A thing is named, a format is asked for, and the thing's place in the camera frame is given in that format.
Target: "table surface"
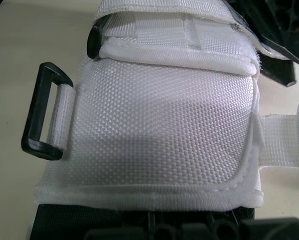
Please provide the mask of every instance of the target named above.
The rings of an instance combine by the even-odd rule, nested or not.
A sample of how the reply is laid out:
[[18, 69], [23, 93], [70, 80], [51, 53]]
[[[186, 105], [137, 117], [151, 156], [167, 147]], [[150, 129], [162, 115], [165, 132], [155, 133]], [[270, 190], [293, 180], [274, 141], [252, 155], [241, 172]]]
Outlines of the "table surface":
[[[99, 4], [5, 0], [0, 6], [0, 240], [25, 239], [34, 217], [34, 188], [46, 164], [20, 146], [38, 66], [53, 62], [75, 81]], [[299, 66], [295, 68], [298, 83], [290, 88], [260, 79], [262, 114], [296, 113]], [[256, 209], [256, 218], [299, 217], [299, 168], [265, 168], [261, 181], [265, 203]]]

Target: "black plastic buckle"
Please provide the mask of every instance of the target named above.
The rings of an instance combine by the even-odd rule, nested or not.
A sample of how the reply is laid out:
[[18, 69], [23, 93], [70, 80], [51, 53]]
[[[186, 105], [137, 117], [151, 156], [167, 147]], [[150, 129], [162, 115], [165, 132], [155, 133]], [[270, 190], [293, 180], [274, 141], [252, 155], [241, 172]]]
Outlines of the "black plastic buckle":
[[96, 20], [89, 32], [86, 51], [90, 59], [95, 59], [99, 55], [102, 46], [102, 31], [108, 18], [109, 15]]
[[46, 108], [52, 82], [56, 85], [67, 84], [73, 87], [72, 80], [55, 64], [44, 62], [39, 66], [36, 84], [31, 99], [26, 125], [21, 139], [24, 152], [46, 160], [60, 160], [63, 152], [40, 141]]

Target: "black fabric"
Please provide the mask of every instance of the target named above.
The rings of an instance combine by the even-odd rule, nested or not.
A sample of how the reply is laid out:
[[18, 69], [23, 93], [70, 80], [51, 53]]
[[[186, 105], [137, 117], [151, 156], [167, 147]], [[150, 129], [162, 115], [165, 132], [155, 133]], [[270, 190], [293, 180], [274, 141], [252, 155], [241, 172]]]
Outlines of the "black fabric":
[[38, 206], [30, 240], [83, 240], [92, 229], [141, 227], [145, 231], [157, 225], [179, 229], [183, 224], [202, 223], [209, 229], [219, 221], [239, 225], [253, 220], [254, 209], [239, 207], [227, 212], [147, 212], [115, 211], [77, 205], [41, 204]]

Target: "white strap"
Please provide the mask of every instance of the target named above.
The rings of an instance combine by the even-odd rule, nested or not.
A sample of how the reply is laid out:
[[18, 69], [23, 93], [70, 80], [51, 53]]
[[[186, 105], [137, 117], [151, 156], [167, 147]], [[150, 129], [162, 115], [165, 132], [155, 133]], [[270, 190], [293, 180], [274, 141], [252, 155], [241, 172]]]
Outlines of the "white strap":
[[259, 166], [299, 168], [299, 105], [297, 115], [270, 115], [262, 123], [264, 149]]
[[259, 166], [299, 168], [299, 137], [296, 115], [270, 115], [262, 119], [264, 149]]
[[287, 59], [270, 47], [264, 46], [248, 27], [236, 21], [228, 5], [222, 0], [103, 0], [94, 21], [106, 15], [125, 12], [183, 13], [231, 25], [243, 32], [263, 54], [271, 58]]
[[103, 36], [101, 58], [258, 78], [252, 43], [228, 24], [184, 13], [120, 12], [110, 16]]
[[67, 84], [59, 85], [47, 142], [63, 152], [67, 150], [74, 101], [74, 87]]

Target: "black d-ring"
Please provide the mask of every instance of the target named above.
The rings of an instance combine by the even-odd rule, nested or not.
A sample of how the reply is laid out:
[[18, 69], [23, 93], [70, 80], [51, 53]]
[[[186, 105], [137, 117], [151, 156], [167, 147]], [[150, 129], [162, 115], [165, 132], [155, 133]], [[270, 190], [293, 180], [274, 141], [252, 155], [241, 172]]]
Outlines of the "black d-ring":
[[60, 160], [63, 152], [40, 141], [46, 108], [52, 82], [56, 85], [67, 84], [73, 87], [72, 80], [55, 64], [42, 63], [39, 66], [36, 84], [31, 99], [26, 125], [21, 139], [24, 152], [46, 160]]

